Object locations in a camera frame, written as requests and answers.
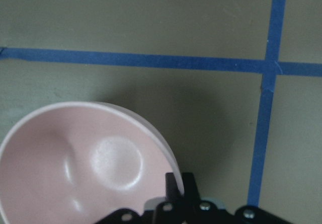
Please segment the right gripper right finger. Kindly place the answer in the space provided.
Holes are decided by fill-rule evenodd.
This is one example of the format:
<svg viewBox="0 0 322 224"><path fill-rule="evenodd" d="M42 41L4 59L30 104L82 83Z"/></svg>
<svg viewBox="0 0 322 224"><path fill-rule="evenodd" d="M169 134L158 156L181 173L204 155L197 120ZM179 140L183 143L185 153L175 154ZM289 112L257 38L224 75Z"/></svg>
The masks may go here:
<svg viewBox="0 0 322 224"><path fill-rule="evenodd" d="M184 172L182 174L182 180L184 184L184 202L187 206L195 208L201 201L201 197L194 174L191 172Z"/></svg>

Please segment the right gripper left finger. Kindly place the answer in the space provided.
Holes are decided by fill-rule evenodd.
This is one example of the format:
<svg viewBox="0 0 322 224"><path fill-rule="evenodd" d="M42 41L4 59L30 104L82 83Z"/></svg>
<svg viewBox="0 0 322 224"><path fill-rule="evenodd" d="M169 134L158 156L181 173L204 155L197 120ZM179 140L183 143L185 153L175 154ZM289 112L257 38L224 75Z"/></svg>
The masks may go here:
<svg viewBox="0 0 322 224"><path fill-rule="evenodd" d="M166 181L166 202L173 205L175 209L183 209L184 193L179 191L178 184L172 172L165 174Z"/></svg>

